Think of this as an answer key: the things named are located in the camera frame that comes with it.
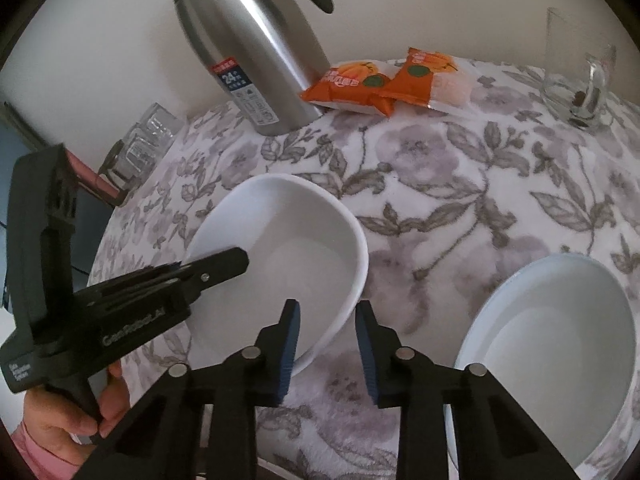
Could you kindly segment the person's left hand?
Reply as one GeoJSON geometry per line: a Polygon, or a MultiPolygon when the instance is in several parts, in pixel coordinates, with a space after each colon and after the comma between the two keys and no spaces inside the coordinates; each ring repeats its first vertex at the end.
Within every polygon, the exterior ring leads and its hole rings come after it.
{"type": "Polygon", "coordinates": [[[43,387],[32,388],[24,397],[23,422],[35,442],[65,463],[80,466],[93,451],[74,436],[107,437],[130,409],[129,390],[122,377],[122,362],[108,367],[107,385],[99,398],[102,420],[97,422],[70,400],[43,387]]]}

